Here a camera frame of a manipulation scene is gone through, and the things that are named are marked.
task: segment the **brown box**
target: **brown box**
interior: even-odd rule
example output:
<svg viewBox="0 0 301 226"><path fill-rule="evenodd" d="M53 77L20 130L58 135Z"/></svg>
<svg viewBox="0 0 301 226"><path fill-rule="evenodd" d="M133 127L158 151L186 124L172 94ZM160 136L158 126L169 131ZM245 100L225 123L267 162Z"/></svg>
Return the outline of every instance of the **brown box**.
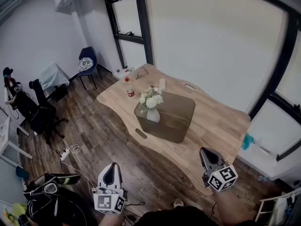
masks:
<svg viewBox="0 0 301 226"><path fill-rule="evenodd" d="M161 118L159 123L146 119L147 108L140 103L134 113L144 132L167 141L181 143L190 126L196 104L190 98L164 91L162 97L164 102L156 106Z"/></svg>

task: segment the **flower vase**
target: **flower vase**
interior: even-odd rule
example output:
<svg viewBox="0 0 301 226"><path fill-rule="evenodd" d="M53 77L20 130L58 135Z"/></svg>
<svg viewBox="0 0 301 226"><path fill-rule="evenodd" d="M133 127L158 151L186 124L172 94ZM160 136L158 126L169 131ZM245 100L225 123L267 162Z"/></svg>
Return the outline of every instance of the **flower vase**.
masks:
<svg viewBox="0 0 301 226"><path fill-rule="evenodd" d="M160 121L160 114L156 108L149 109L146 114L146 119L159 123Z"/></svg>

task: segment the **white rack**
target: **white rack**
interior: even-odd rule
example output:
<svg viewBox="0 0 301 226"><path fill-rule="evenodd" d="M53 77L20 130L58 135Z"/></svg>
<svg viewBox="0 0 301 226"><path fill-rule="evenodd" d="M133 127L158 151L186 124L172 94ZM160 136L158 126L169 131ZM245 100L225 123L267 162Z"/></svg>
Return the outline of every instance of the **white rack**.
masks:
<svg viewBox="0 0 301 226"><path fill-rule="evenodd" d="M258 213L256 215L255 222L257 222L257 220L258 220L258 218L261 214L270 213L271 217L269 218L268 226L276 225L277 224L276 223L277 219L283 218L283 214L285 213L286 207L283 206L284 202L285 202L285 205L286 205L286 199L291 197L293 194L295 196L301 194L301 187L294 190L294 191L291 191L290 193L287 193L287 194L284 194L284 195L281 195L281 196L278 196L278 197L267 198L267 199L260 200L261 204L260 204L260 208L258 210ZM262 207L263 207L264 202L271 201L271 200L275 201L273 211L262 211Z"/></svg>

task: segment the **sneaker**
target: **sneaker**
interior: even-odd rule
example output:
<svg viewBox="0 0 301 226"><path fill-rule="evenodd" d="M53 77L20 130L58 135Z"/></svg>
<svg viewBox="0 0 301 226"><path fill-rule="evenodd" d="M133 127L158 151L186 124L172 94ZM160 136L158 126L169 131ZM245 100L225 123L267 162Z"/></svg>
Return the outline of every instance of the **sneaker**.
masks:
<svg viewBox="0 0 301 226"><path fill-rule="evenodd" d="M177 199L174 201L174 208L175 208L175 207L178 207L178 206L184 207L184 201L183 201L183 199L177 198Z"/></svg>

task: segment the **table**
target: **table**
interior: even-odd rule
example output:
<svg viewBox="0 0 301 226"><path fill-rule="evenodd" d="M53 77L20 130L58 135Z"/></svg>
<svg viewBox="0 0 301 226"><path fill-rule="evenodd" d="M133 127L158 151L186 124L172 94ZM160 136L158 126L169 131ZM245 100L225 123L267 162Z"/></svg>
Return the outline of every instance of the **table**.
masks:
<svg viewBox="0 0 301 226"><path fill-rule="evenodd" d="M23 151L22 149L20 149L20 144L14 144L13 142L11 142L9 140L9 133L10 133L10 116L7 117L7 119L4 121L3 125L3 137L0 137L0 157L4 160L6 160L8 163L12 164L13 166L17 167L21 167L23 168L21 165L19 165L18 163L15 163L14 161L10 160L9 158L7 158L6 156L3 155L3 152L5 150L5 148L10 145L12 148L14 148L15 150L17 150L19 153L22 153L24 156L32 159L32 156L29 155L27 152Z"/></svg>
<svg viewBox="0 0 301 226"><path fill-rule="evenodd" d="M52 64L46 70L44 70L38 76L38 79L41 83L42 89L47 94L50 94L53 92L52 90L47 91L48 88L54 87L56 94L58 94L59 89L63 88L61 85L68 86L70 83L69 80L65 77L64 73L62 72L62 69L59 68L59 66L56 63ZM61 95L57 95L56 101L59 101L67 93L68 93L68 91L66 88L66 90Z"/></svg>
<svg viewBox="0 0 301 226"><path fill-rule="evenodd" d="M120 116L129 134L141 145L165 156L186 174L198 191L207 196L212 195L211 189L204 186L202 179L204 170L199 150L201 147L212 148L232 164L249 128L250 117L244 112L219 103L200 87L168 76L152 65L145 64L138 68L136 73L143 67L148 74L137 80L130 78L127 82L134 87L135 98L127 96L124 80L121 79L98 95L98 102L108 106ZM189 97L196 103L186 137L179 144L143 132L134 114L141 92L151 85L158 87L161 78L166 80L167 92ZM139 133L142 131L147 137L142 138L137 131Z"/></svg>

